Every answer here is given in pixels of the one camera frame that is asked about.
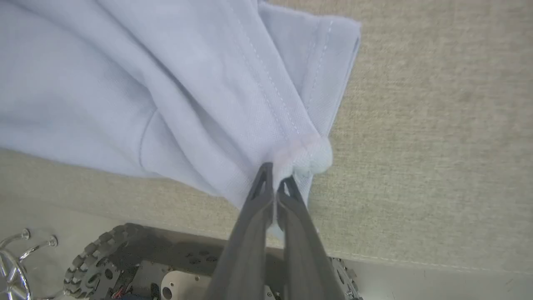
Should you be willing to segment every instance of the fabric fold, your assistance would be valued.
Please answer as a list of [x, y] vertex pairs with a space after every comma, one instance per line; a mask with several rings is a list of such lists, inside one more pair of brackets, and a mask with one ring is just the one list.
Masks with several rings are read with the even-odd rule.
[[0, 1], [0, 146], [243, 204], [258, 167], [305, 198], [359, 24], [265, 2]]

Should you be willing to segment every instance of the beige tablecloth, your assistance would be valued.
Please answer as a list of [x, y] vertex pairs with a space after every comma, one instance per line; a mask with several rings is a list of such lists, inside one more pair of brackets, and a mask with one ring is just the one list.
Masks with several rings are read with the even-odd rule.
[[[328, 253], [533, 273], [533, 2], [279, 4], [363, 24], [331, 132], [335, 162], [310, 196]], [[238, 214], [170, 180], [9, 151], [0, 152], [0, 196], [217, 238]]]

